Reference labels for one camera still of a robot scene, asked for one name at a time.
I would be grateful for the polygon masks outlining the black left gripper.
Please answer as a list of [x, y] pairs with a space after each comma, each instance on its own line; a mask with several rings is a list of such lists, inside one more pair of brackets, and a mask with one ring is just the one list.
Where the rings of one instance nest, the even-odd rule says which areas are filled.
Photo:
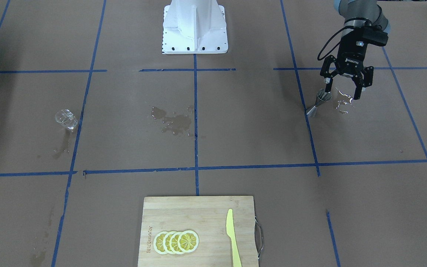
[[320, 76], [324, 78], [324, 95], [331, 93], [333, 78], [336, 75], [351, 78], [356, 88], [353, 100], [359, 100], [363, 88], [373, 84], [374, 66], [363, 68], [366, 44], [363, 41], [364, 29], [351, 29], [338, 43], [337, 57], [326, 56], [322, 63]]

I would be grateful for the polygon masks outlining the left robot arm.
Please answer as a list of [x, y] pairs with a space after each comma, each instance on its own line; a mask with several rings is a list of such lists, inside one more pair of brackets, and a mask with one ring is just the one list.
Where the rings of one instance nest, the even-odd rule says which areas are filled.
[[373, 84], [374, 66], [364, 66], [367, 47], [385, 47], [390, 32], [389, 20], [376, 0], [336, 0], [334, 8], [344, 25], [325, 43], [317, 60], [323, 61], [320, 76], [325, 80], [324, 95], [332, 90], [337, 75], [355, 84], [354, 100]]

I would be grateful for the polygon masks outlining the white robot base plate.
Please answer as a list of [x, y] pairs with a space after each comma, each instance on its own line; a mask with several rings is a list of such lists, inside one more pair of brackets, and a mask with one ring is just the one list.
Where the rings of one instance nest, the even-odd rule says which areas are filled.
[[225, 8], [216, 0], [173, 0], [163, 15], [163, 54], [228, 52]]

